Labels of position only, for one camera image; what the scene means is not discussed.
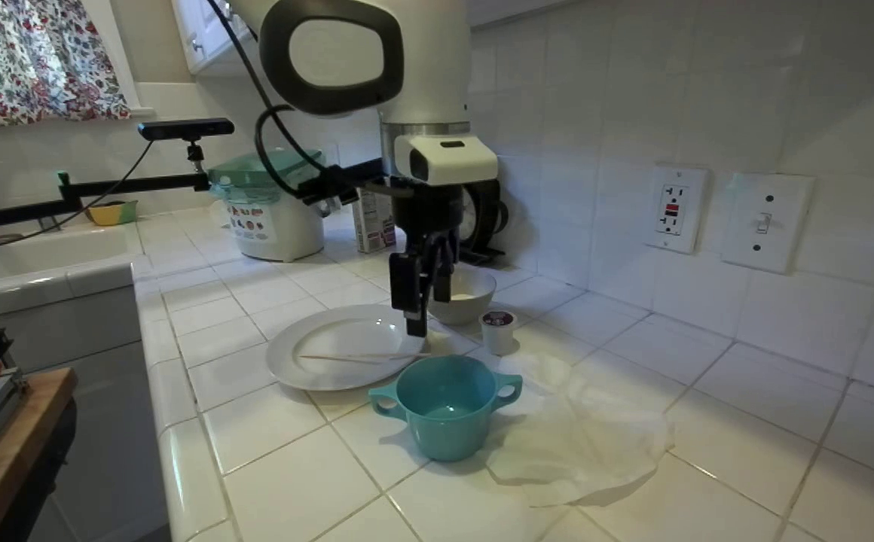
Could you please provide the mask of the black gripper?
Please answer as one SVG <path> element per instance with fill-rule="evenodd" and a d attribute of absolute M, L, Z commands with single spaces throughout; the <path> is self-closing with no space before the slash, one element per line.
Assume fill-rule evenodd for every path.
<path fill-rule="evenodd" d="M 462 260 L 471 265 L 493 265 L 500 251 L 491 244 L 509 227 L 509 208 L 496 180 L 457 186 L 411 186 L 395 198 L 395 224 L 411 241 L 451 233 Z M 392 306 L 405 309 L 414 337 L 428 335 L 428 302 L 445 302 L 456 252 L 450 241 L 389 255 Z"/>

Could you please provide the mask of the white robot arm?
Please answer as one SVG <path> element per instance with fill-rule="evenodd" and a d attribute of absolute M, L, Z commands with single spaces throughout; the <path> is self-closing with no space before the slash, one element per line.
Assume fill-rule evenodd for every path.
<path fill-rule="evenodd" d="M 414 337 L 450 298 L 463 190 L 500 174 L 471 128 L 471 0 L 232 0 L 259 35 L 270 88 L 303 113 L 377 111 L 369 182 L 392 198 L 405 251 L 389 255 L 392 306 Z"/>

